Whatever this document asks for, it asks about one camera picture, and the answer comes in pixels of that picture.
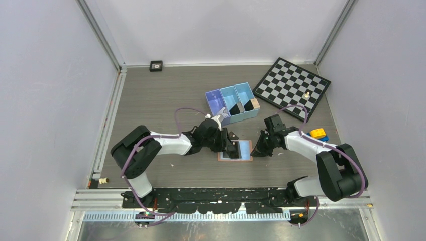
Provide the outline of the brown leather card holder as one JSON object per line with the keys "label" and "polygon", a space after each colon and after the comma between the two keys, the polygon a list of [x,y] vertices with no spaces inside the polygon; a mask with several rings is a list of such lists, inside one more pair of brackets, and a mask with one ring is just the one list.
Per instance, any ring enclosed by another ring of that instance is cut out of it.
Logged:
{"label": "brown leather card holder", "polygon": [[253,160],[253,157],[250,155],[252,148],[252,141],[250,140],[236,140],[234,141],[238,146],[237,158],[230,158],[226,152],[218,153],[218,161],[228,161],[228,162],[249,162]]}

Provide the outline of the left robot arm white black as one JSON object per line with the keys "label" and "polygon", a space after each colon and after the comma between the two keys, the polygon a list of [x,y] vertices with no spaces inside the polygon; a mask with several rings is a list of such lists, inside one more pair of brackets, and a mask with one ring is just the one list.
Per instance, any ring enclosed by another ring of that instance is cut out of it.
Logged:
{"label": "left robot arm white black", "polygon": [[239,146],[231,141],[227,128],[211,118],[175,135],[151,132],[144,125],[138,126],[112,147],[111,156],[121,169],[121,177],[133,191],[135,202],[147,208],[153,204],[154,194],[146,170],[154,158],[168,154],[193,155],[202,148],[214,153],[224,152],[232,158],[240,156]]}

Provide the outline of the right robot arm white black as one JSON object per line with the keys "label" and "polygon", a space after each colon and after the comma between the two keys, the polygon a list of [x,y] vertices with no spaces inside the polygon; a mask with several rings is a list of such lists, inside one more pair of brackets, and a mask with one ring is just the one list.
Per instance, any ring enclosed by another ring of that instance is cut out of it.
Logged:
{"label": "right robot arm white black", "polygon": [[313,161],[316,177],[303,176],[288,182],[285,196],[300,206],[309,196],[326,196],[331,201],[357,198],[368,188],[368,179],[349,144],[334,145],[312,138],[296,127],[287,127],[279,115],[264,120],[266,129],[251,152],[253,157],[272,156],[276,148],[296,152]]}

